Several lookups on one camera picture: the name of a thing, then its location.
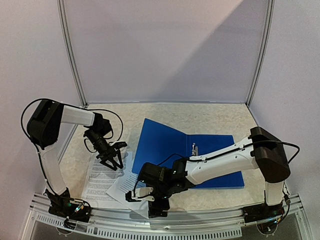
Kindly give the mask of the printed paper sheet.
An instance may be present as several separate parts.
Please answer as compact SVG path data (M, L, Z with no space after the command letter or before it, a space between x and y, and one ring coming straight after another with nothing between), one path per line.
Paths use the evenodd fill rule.
M100 164L93 155L90 159L81 198L96 209L126 209L126 207L107 194L113 183L124 175L127 168L116 171Z
M148 218L148 203L145 200L139 202L128 202L126 193L134 189L138 175L132 172L133 152L125 153L123 173L119 176L106 193L113 199L108 206L109 209L132 210L145 219Z

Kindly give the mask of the blue plastic folder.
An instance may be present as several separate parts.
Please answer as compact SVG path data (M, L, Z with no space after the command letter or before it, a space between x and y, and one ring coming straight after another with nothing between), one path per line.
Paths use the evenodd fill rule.
M234 139L232 135L186 134L146 118L131 172L138 175L144 163L172 168L175 160L192 155L192 144L204 155L233 145Z

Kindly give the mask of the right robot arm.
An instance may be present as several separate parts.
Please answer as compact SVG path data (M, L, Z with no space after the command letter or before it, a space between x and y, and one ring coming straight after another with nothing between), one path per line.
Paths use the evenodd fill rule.
M296 144L284 142L263 129L254 127L250 135L223 149L203 155L175 160L171 167L163 163L143 164L137 181L145 187L131 191L131 200L148 202L148 217L165 217L170 208L169 198L211 179L245 170L260 170L264 181L264 202L242 208L245 222L274 218L284 213L283 188L290 176L290 162L285 147Z

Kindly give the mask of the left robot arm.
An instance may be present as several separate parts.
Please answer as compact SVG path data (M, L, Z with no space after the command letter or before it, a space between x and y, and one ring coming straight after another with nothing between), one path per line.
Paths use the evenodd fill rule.
M75 211L74 205L68 201L71 197L56 152L61 124L85 127L84 138L90 141L98 153L100 163L113 171L124 167L121 149L127 143L120 140L108 142L105 136L113 132L113 128L100 110L92 111L48 98L39 98L36 102L38 106L28 123L22 124L21 128L36 148L46 184L46 195L55 201L54 207L63 217L70 217Z

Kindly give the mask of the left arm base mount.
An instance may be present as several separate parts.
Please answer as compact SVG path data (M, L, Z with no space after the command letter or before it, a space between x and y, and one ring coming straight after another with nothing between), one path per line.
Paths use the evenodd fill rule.
M85 200L72 198L68 188L61 195L53 194L48 189L45 190L45 194L50 200L49 214L69 220L89 222L91 205Z

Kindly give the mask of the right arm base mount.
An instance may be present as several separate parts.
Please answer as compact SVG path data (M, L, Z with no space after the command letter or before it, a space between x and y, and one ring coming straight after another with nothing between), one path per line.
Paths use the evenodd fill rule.
M266 201L264 203L245 206L241 208L244 222L256 222L258 231L264 236L274 235L278 225L283 222L290 211L291 200L289 195L282 191L284 202L287 210L283 206L283 202L269 206Z

